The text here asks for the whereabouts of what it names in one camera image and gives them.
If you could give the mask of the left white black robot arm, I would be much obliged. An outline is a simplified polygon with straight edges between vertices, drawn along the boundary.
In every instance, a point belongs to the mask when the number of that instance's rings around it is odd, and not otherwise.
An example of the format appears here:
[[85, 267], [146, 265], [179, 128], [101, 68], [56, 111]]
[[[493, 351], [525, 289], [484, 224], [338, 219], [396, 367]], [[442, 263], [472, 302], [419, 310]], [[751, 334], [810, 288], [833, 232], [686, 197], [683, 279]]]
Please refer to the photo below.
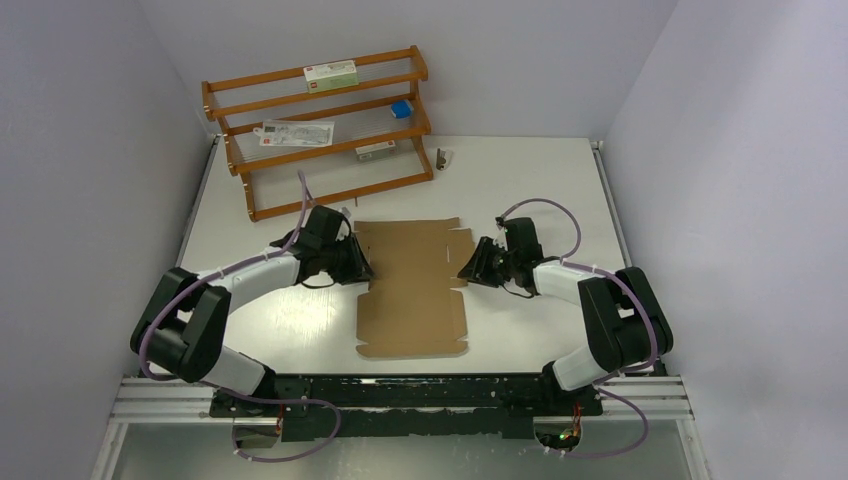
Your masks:
[[157, 284], [130, 338], [149, 378], [152, 366], [187, 383], [206, 383], [236, 394], [249, 414], [261, 416], [278, 398], [268, 366], [225, 346], [229, 316], [271, 292], [302, 286], [318, 274], [334, 284], [374, 279], [347, 217], [316, 206], [304, 225], [261, 253], [218, 270], [168, 270]]

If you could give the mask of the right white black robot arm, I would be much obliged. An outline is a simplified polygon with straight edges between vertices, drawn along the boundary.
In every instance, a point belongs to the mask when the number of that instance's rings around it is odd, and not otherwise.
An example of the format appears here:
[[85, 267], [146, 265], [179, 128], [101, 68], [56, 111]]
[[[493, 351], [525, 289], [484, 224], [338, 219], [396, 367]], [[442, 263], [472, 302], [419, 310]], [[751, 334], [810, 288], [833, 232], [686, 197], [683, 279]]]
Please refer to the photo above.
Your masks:
[[542, 406], [562, 414], [578, 389], [627, 371], [650, 368], [673, 346], [673, 335], [645, 273], [616, 272], [547, 256], [529, 217], [500, 218], [502, 240], [482, 237], [458, 277], [489, 288], [514, 283], [525, 299], [550, 297], [578, 307], [586, 340], [548, 363], [539, 391]]

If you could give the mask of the brown cardboard box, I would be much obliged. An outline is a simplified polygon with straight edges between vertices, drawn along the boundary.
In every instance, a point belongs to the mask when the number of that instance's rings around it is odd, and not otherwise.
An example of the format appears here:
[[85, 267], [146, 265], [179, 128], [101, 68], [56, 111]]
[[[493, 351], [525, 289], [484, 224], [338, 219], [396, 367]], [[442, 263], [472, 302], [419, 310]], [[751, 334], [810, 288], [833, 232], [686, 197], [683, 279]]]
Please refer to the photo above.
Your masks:
[[369, 359], [461, 355], [468, 349], [458, 277], [475, 249], [457, 217], [357, 221], [375, 278], [357, 298], [357, 352]]

